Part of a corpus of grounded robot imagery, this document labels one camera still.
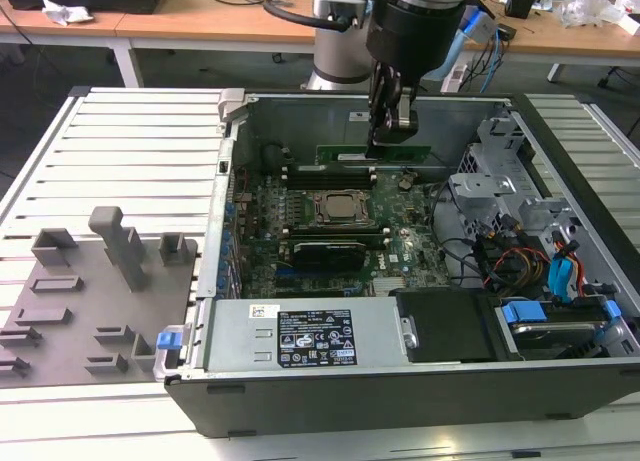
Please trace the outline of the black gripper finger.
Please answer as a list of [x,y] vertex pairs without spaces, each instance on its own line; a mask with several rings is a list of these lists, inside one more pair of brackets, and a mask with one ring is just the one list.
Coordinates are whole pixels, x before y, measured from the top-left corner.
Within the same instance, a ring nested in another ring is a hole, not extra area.
[[397,145],[405,142],[418,131],[417,112],[413,108],[416,98],[414,86],[393,83],[387,95],[385,108],[385,143]]
[[368,145],[390,144],[397,131],[400,78],[396,70],[380,61],[374,66],[369,92]]

